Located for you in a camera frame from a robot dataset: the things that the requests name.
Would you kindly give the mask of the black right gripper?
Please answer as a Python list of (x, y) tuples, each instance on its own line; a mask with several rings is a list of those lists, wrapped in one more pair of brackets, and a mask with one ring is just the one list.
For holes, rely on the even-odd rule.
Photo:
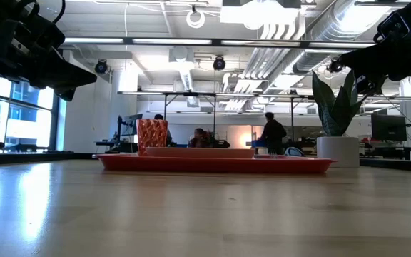
[[(378, 24), (373, 41), (376, 45), (338, 58), (340, 65), (362, 74), (355, 79), (355, 89), (361, 95), (381, 95), (387, 74), (395, 80), (411, 76), (411, 2)], [(364, 75), (377, 77), (369, 79)]]

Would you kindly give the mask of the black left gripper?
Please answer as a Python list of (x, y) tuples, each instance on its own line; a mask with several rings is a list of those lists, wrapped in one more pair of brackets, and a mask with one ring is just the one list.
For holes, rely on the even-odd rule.
[(0, 0), (0, 76), (47, 86), (64, 101), (97, 75), (71, 64), (58, 52), (65, 36), (39, 14), (37, 0)]

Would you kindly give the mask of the orange textured cup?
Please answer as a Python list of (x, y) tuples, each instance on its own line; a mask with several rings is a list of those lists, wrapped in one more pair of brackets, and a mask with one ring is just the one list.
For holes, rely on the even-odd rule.
[(149, 147), (165, 147), (167, 142), (168, 122), (163, 119), (138, 119), (138, 155), (145, 156)]

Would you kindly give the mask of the black monitor on arm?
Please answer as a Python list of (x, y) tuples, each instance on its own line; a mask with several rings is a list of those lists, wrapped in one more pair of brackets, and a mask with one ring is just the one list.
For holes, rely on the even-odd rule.
[(117, 125), (117, 141), (121, 141), (122, 136), (135, 136), (137, 134), (137, 120), (141, 119), (143, 114), (131, 116), (119, 116)]

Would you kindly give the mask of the red plastic tray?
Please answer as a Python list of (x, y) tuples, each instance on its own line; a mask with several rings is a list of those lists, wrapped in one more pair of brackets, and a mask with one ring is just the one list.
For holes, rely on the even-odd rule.
[(278, 156), (271, 158), (186, 158), (129, 154), (99, 154), (107, 171), (147, 171), (171, 173), (276, 173), (324, 174), (334, 163), (327, 158)]

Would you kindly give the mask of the black ceiling spotlight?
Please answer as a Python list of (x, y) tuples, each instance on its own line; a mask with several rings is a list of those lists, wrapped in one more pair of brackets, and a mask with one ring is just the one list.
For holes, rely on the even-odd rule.
[(327, 65), (326, 70), (330, 73), (338, 73), (344, 69), (344, 64), (342, 63), (340, 57), (331, 58), (330, 63)]

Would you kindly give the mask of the long ceiling light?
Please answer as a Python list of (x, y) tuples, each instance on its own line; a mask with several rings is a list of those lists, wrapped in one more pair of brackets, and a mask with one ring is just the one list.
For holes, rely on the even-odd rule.
[(211, 45), (210, 39), (133, 39), (134, 44), (146, 45)]
[(261, 46), (265, 48), (270, 48), (270, 47), (297, 48), (300, 46), (300, 42), (297, 42), (297, 41), (221, 40), (220, 43), (223, 46), (242, 46), (242, 47)]
[(65, 44), (123, 44), (122, 38), (67, 37)]
[(338, 41), (318, 41), (309, 43), (312, 49), (363, 49), (374, 46), (375, 43), (366, 42), (338, 42)]

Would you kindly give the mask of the green snake plant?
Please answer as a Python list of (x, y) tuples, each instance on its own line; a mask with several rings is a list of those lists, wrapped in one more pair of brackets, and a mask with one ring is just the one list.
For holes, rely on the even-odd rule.
[(353, 117), (359, 112), (366, 98), (373, 95), (358, 94), (355, 89), (355, 73), (351, 70), (340, 87), (338, 94), (319, 76), (312, 73), (313, 98), (318, 107), (318, 116), (321, 120), (326, 136), (341, 137), (350, 125)]

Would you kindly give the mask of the large window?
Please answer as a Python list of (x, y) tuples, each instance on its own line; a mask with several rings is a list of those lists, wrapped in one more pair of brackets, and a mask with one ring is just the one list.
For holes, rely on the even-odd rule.
[(0, 78), (0, 142), (48, 147), (54, 91)]

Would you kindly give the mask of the black monitor with stand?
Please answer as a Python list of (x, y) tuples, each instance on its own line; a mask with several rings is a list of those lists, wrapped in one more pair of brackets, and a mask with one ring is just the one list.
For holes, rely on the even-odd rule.
[(373, 114), (371, 138), (380, 141), (406, 141), (406, 120), (403, 116)]

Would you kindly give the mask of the white plant pot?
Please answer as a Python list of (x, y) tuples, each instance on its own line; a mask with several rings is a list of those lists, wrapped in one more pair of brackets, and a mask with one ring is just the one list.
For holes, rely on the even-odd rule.
[(318, 158), (333, 160), (333, 168), (360, 167), (360, 142), (356, 137), (319, 137), (316, 150)]

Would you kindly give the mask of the silver ventilation duct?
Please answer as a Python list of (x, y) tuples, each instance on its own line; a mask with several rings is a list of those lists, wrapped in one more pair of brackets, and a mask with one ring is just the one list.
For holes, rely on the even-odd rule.
[[(361, 6), (356, 1), (336, 0), (318, 22), (305, 34), (308, 41), (354, 41), (374, 26), (389, 8)], [(305, 74), (323, 62), (328, 54), (290, 51), (293, 73)]]

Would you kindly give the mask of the black tall table frame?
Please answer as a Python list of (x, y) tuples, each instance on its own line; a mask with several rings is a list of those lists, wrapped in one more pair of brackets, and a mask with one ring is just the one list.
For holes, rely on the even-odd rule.
[(218, 95), (211, 92), (164, 92), (163, 118), (171, 122), (169, 129), (176, 142), (188, 143), (197, 127), (212, 131), (217, 126)]

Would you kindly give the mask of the white hanging duct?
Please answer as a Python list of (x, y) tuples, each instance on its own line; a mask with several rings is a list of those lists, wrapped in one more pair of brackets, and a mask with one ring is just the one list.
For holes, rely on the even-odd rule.
[(185, 46), (174, 46), (169, 49), (168, 62), (172, 69), (179, 72), (183, 88), (192, 91), (191, 70), (195, 68), (193, 50)]

